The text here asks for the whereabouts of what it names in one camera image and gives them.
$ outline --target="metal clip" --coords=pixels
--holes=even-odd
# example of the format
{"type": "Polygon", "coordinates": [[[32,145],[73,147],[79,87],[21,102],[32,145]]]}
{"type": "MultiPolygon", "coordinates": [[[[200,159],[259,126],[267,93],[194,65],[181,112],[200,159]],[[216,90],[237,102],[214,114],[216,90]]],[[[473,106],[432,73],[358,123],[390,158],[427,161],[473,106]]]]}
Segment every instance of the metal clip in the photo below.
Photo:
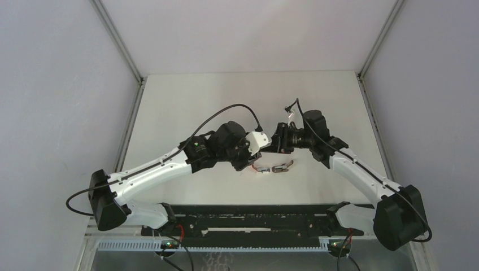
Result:
{"type": "Polygon", "coordinates": [[[281,173],[281,172],[287,172],[288,171],[288,167],[290,167],[291,165],[293,165],[293,161],[289,161],[288,163],[286,164],[282,164],[282,165],[275,165],[274,167],[272,167],[272,171],[274,173],[281,173]]]}
{"type": "Polygon", "coordinates": [[[289,114],[288,115],[288,127],[289,127],[294,120],[294,109],[291,109],[290,111],[288,111],[288,114],[289,114]]]}
{"type": "Polygon", "coordinates": [[[261,173],[270,172],[269,168],[266,168],[266,167],[256,167],[255,165],[251,165],[251,167],[253,167],[253,169],[256,170],[257,172],[261,172],[261,173]]]}

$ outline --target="white wall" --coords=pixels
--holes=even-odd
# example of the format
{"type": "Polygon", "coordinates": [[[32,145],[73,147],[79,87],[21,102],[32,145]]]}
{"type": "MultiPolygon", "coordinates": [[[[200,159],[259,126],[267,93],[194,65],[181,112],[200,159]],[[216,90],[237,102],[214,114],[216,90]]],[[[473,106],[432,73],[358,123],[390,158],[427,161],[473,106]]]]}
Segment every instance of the white wall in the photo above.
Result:
{"type": "Polygon", "coordinates": [[[423,195],[440,270],[476,270],[479,2],[408,1],[366,75],[397,173],[423,195]]]}
{"type": "Polygon", "coordinates": [[[112,169],[136,82],[88,1],[2,1],[0,25],[0,270],[72,270],[65,200],[112,169]]]}
{"type": "Polygon", "coordinates": [[[395,0],[104,0],[140,72],[356,70],[395,0]]]}

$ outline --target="white panel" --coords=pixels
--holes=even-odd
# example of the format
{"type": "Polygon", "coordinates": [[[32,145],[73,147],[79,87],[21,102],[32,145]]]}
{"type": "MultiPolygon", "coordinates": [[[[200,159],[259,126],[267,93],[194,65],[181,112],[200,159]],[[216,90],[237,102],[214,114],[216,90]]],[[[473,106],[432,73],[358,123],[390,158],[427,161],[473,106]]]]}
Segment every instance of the white panel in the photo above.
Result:
{"type": "Polygon", "coordinates": [[[395,0],[104,0],[143,75],[359,71],[395,0]]]}
{"type": "Polygon", "coordinates": [[[0,270],[72,270],[88,218],[65,200],[112,169],[136,82],[88,1],[1,6],[0,270]]]}
{"type": "Polygon", "coordinates": [[[422,193],[440,270],[477,270],[479,1],[408,1],[366,76],[397,181],[422,193]]]}
{"type": "MultiPolygon", "coordinates": [[[[371,123],[354,72],[210,73],[149,76],[128,148],[124,169],[153,160],[191,135],[208,117],[233,103],[249,105],[272,134],[288,116],[284,107],[299,97],[303,110],[322,110],[332,135],[350,144],[366,163],[385,174],[371,123]]],[[[202,130],[234,120],[246,130],[249,111],[224,112],[202,130]]],[[[302,126],[301,118],[297,119],[302,126]]],[[[192,176],[163,183],[137,199],[176,204],[336,203],[366,198],[337,173],[316,162],[308,150],[291,155],[263,154],[259,165],[294,159],[287,173],[236,172],[219,163],[192,176]]]]}

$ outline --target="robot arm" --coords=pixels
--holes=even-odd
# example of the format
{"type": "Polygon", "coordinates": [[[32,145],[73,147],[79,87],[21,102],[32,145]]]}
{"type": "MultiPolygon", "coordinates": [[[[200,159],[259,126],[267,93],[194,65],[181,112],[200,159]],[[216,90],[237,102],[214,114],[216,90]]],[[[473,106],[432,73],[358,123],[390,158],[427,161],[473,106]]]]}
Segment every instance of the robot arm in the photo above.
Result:
{"type": "Polygon", "coordinates": [[[392,251],[428,229],[421,194],[414,186],[401,187],[360,161],[344,141],[329,134],[321,111],[302,116],[301,129],[291,121],[278,123],[272,144],[262,151],[289,154],[294,148],[308,148],[314,159],[350,181],[373,205],[370,209],[342,202],[332,207],[328,210],[332,227],[375,234],[392,251]]]}
{"type": "Polygon", "coordinates": [[[230,162],[241,171],[260,158],[259,150],[270,143],[265,133],[246,133],[230,121],[215,132],[188,138],[180,143],[181,148],[139,167],[109,176],[97,171],[90,188],[110,184],[88,195],[97,227],[110,230],[120,225],[146,225],[157,229],[175,219],[169,205],[133,200],[136,195],[173,178],[212,168],[217,162],[230,162]]]}
{"type": "Polygon", "coordinates": [[[140,192],[212,168],[217,162],[230,162],[241,171],[261,157],[260,150],[290,154],[295,148],[307,148],[314,159],[350,181],[373,205],[370,209],[342,202],[330,208],[332,227],[375,234],[383,246],[393,251],[430,230],[421,194],[415,187],[401,187],[361,162],[344,141],[329,134],[320,111],[307,111],[302,117],[304,128],[296,128],[290,118],[288,123],[278,123],[271,139],[261,132],[246,133],[230,121],[215,132],[188,138],[180,147],[137,168],[111,175],[103,170],[93,173],[88,198],[98,229],[110,230],[122,224],[157,229],[174,222],[175,216],[166,203],[134,200],[140,192]]]}

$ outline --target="red wire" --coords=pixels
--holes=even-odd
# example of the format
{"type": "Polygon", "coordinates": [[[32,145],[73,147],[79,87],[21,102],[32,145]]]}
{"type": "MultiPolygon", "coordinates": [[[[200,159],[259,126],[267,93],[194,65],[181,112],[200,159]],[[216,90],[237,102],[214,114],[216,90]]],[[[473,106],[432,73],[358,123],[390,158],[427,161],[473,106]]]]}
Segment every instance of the red wire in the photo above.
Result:
{"type": "Polygon", "coordinates": [[[185,229],[181,224],[176,225],[177,228],[181,229],[181,236],[180,236],[180,242],[183,241],[183,238],[185,237],[185,229]]]}

